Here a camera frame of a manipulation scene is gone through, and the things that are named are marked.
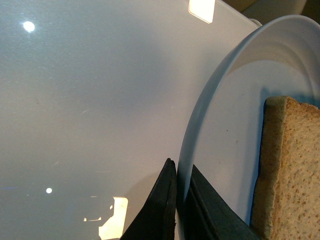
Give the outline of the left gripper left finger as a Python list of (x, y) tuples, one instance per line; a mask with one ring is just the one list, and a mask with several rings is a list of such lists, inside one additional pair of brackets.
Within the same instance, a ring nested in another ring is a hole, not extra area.
[(121, 236), (122, 240), (173, 240), (176, 227), (177, 172), (168, 158), (142, 209)]

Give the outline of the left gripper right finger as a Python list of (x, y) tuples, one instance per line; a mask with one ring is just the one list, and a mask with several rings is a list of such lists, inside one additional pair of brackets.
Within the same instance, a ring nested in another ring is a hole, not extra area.
[(184, 202), (186, 240), (259, 240), (194, 165)]

